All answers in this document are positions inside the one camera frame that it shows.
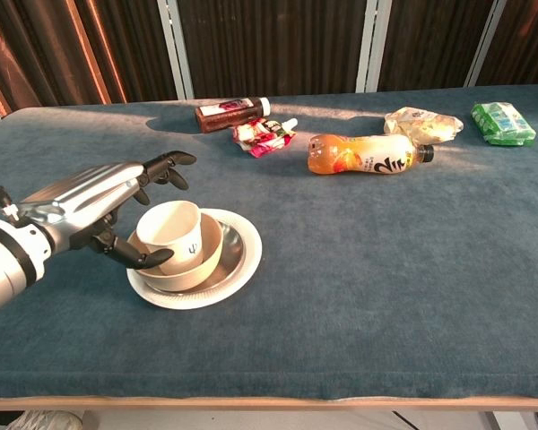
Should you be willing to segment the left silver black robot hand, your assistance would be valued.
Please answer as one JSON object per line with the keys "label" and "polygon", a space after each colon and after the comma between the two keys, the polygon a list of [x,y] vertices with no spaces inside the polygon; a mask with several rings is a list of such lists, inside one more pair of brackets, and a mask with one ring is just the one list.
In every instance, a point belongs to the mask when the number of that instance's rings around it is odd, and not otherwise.
{"label": "left silver black robot hand", "polygon": [[187,181],[176,165],[192,165],[196,157],[180,150],[140,162],[120,162],[85,169],[37,191],[17,204],[18,216],[44,229],[53,252],[91,247],[130,269],[150,269],[167,262],[174,252],[140,253],[116,235],[117,212],[128,199],[150,203],[144,188],[170,183],[180,190]]}

